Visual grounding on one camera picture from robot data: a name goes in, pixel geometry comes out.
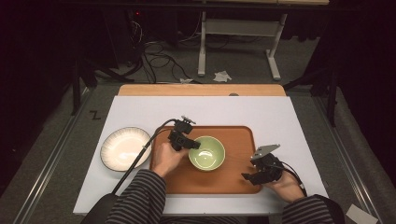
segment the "white metal stand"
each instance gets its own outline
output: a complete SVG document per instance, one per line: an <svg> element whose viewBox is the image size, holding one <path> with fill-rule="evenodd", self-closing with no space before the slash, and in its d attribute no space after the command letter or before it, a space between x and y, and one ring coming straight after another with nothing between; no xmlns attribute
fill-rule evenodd
<svg viewBox="0 0 396 224"><path fill-rule="evenodd" d="M201 47L198 60L198 76L205 75L205 37L206 34L213 35L254 35L272 36L274 42L271 49L266 51L266 57L271 68L274 80L280 80L274 58L277 44L282 35L287 14L282 14L280 21L237 21L237 20L215 20L207 19L206 12L202 13Z"/></svg>

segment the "person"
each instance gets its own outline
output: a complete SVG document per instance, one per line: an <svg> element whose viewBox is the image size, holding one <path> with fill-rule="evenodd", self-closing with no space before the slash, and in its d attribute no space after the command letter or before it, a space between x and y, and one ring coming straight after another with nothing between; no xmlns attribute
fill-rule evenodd
<svg viewBox="0 0 396 224"><path fill-rule="evenodd" d="M152 169L137 172L113 205L106 223L241 223L237 217L163 217L164 178L188 153L185 148L175 151L169 143L160 144L153 155ZM305 197L297 180L288 172L264 186L289 203L284 208L282 223L344 223L344 214L337 203L320 195Z"/></svg>

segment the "gray floor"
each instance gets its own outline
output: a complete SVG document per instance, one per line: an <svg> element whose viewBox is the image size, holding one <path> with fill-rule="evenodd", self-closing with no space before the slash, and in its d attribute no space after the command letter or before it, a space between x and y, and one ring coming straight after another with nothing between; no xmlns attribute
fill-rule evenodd
<svg viewBox="0 0 396 224"><path fill-rule="evenodd" d="M205 77L196 75L198 46L180 45L173 49L163 45L164 52L174 57L189 77L202 83L218 83L213 80L214 73L227 71L232 78L227 83L285 84L303 73L318 43L282 40L276 52L282 80L276 82L271 79L268 63L263 57L263 46L269 46L270 40L252 40L253 37L233 37L230 44L222 49L216 47L221 46L223 40L209 40L208 46L213 49L207 50ZM159 45L154 45L148 51L155 52L159 48ZM153 63L160 66L166 60L159 59ZM171 63L155 71L158 82L176 81L171 75ZM174 69L174 74L183 77L178 68ZM136 81L147 82L143 70L133 77ZM64 96L1 198L0 223L13 223L14 220L16 223L79 223L82 220L82 216L76 216L72 211L119 87L120 83L100 80L96 89L84 92L84 104L76 116L70 115L72 92ZM355 204L379 217L382 223L394 223L395 189L350 115L342 93L339 91L337 95L336 128L332 128L324 117L326 99L311 97L308 88L294 88L287 94L329 196L340 203L345 213L350 205ZM96 117L100 119L92 119L92 111L97 111ZM36 184L37 179L49 181ZM30 194L33 188L36 195ZM280 223L279 216L271 217L271 223ZM346 217L346 223L354 222Z"/></svg>

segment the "hand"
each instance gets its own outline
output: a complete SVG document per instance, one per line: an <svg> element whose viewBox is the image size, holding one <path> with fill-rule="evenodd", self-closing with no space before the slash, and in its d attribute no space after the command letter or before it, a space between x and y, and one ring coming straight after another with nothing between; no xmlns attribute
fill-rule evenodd
<svg viewBox="0 0 396 224"><path fill-rule="evenodd" d="M152 171L164 178L178 166L181 159L188 153L186 148L175 151L170 143L162 143L156 148L153 155Z"/></svg>
<svg viewBox="0 0 396 224"><path fill-rule="evenodd" d="M275 191L287 203L293 203L304 197L296 178L286 171L282 172L280 179L275 182L266 183L264 186Z"/></svg>

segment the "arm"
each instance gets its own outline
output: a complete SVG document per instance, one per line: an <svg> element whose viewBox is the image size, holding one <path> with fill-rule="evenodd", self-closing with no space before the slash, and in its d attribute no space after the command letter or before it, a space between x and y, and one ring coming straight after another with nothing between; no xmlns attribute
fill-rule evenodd
<svg viewBox="0 0 396 224"><path fill-rule="evenodd" d="M188 153L161 144L153 155L152 171L140 170L111 209L106 223L158 223L165 206L166 175Z"/></svg>
<svg viewBox="0 0 396 224"><path fill-rule="evenodd" d="M265 184L285 202L282 223L345 223L341 207L332 200L312 195L305 197L293 175L283 171L278 181Z"/></svg>

